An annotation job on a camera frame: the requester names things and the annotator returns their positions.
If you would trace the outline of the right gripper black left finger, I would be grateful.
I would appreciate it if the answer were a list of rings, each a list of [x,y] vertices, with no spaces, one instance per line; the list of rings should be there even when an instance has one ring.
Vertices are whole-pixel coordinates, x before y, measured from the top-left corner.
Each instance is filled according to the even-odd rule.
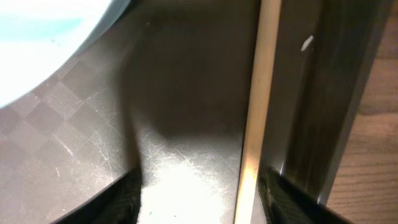
[[[88,203],[56,224],[136,224],[141,208],[142,174],[132,169]]]

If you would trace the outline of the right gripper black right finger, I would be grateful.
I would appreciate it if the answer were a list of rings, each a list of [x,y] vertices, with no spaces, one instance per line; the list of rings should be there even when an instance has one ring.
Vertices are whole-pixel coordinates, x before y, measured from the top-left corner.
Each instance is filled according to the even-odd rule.
[[[317,203],[273,168],[260,171],[259,196],[270,224],[350,224],[326,206]]]

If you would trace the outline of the wooden chopstick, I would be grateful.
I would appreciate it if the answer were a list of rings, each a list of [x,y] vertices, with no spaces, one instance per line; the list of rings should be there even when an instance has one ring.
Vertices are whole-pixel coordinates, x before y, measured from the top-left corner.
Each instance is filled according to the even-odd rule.
[[[281,0],[262,0],[260,5],[234,224],[251,222],[271,94],[281,5]]]

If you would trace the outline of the light blue small bowl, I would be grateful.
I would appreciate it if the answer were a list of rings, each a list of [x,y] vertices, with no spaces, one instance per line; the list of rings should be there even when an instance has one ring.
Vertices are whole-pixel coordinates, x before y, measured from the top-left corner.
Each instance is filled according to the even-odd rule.
[[[99,39],[131,0],[1,0],[1,106]]]

